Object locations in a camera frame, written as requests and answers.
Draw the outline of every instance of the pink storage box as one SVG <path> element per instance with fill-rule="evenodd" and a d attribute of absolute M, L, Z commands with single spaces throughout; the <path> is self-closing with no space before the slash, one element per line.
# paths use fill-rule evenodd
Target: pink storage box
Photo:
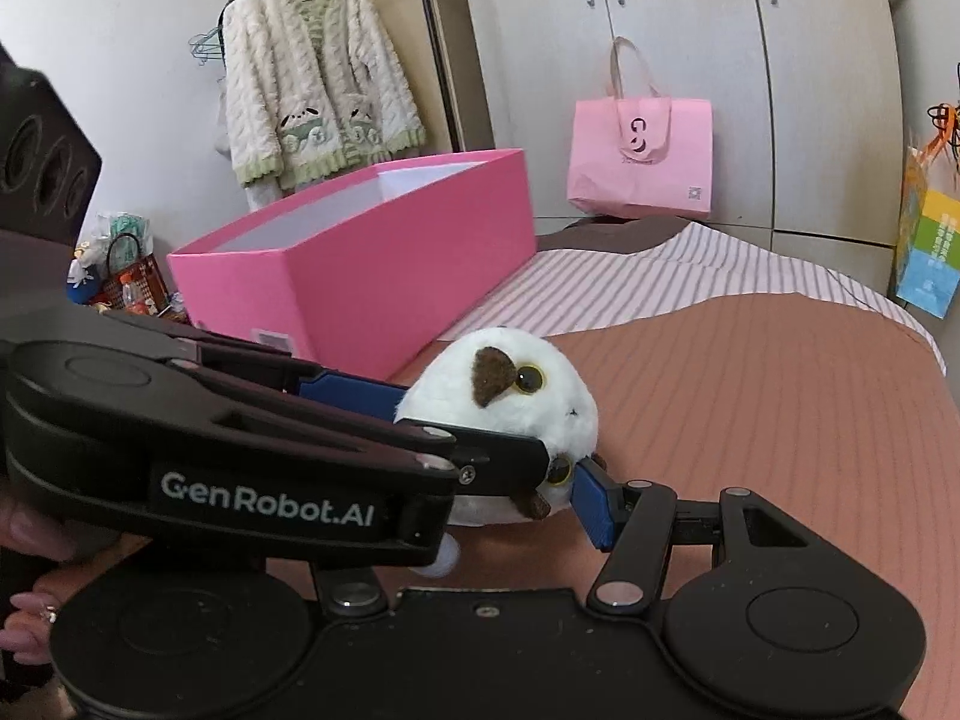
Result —
<path fill-rule="evenodd" d="M 536 251 L 522 151 L 365 167 L 173 252 L 195 324 L 386 379 Z"/>

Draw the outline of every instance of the plush toy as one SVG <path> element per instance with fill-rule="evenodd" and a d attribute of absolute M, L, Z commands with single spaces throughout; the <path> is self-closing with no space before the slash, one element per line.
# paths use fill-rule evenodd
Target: plush toy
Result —
<path fill-rule="evenodd" d="M 397 406 L 411 418 L 534 437 L 546 447 L 547 478 L 528 495 L 458 495 L 451 525 L 544 519 L 570 505 L 573 466 L 597 446 L 597 405 L 576 368 L 552 343 L 523 330 L 490 327 L 451 343 Z M 427 576 L 453 569 L 459 549 L 445 538 Z"/>

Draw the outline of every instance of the white wall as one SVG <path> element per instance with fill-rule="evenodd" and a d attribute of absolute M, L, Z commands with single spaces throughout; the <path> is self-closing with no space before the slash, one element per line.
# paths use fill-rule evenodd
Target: white wall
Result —
<path fill-rule="evenodd" d="M 104 160 L 98 211 L 150 218 L 165 254 L 247 210 L 213 149 L 222 63 L 187 41 L 226 0 L 0 0 L 0 43 L 43 71 Z"/>
<path fill-rule="evenodd" d="M 957 2 L 960 0 L 890 0 L 901 65 L 904 125 L 918 141 L 934 134 L 926 110 L 939 103 L 957 104 L 960 98 Z M 960 404 L 960 296 L 954 298 L 946 319 L 919 309 L 911 308 L 910 313 L 936 338 L 947 362 L 947 384 Z"/>

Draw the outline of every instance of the white cardigan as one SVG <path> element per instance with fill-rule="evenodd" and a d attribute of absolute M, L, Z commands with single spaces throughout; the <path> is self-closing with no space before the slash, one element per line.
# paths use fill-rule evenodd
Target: white cardigan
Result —
<path fill-rule="evenodd" d="M 236 0 L 224 12 L 227 133 L 243 185 L 292 189 L 426 141 L 369 0 Z"/>

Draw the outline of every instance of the wardrobe door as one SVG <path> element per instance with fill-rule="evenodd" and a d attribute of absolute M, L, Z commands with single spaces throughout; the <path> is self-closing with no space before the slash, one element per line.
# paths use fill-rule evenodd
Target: wardrobe door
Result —
<path fill-rule="evenodd" d="M 894 250 L 891 248 L 775 232 L 773 250 L 784 257 L 795 257 L 838 271 L 881 295 L 887 293 L 894 264 Z"/>
<path fill-rule="evenodd" d="M 904 157 L 887 0 L 759 0 L 776 147 L 774 227 L 892 244 Z"/>
<path fill-rule="evenodd" d="M 753 244 L 755 247 L 765 248 L 767 251 L 770 250 L 770 240 L 773 231 L 769 227 L 741 227 L 736 224 L 714 223 L 708 223 L 707 226 L 712 227 L 717 232 L 733 235 L 733 237 L 741 241 L 746 241 L 748 244 Z"/>
<path fill-rule="evenodd" d="M 757 0 L 608 0 L 613 31 L 672 97 L 713 104 L 712 221 L 770 228 L 770 95 Z M 625 57 L 623 71 L 635 68 Z M 639 94 L 638 79 L 625 90 Z"/>
<path fill-rule="evenodd" d="M 469 0 L 493 138 L 526 152 L 534 215 L 579 217 L 566 201 L 573 111 L 600 98 L 611 35 L 605 0 Z"/>

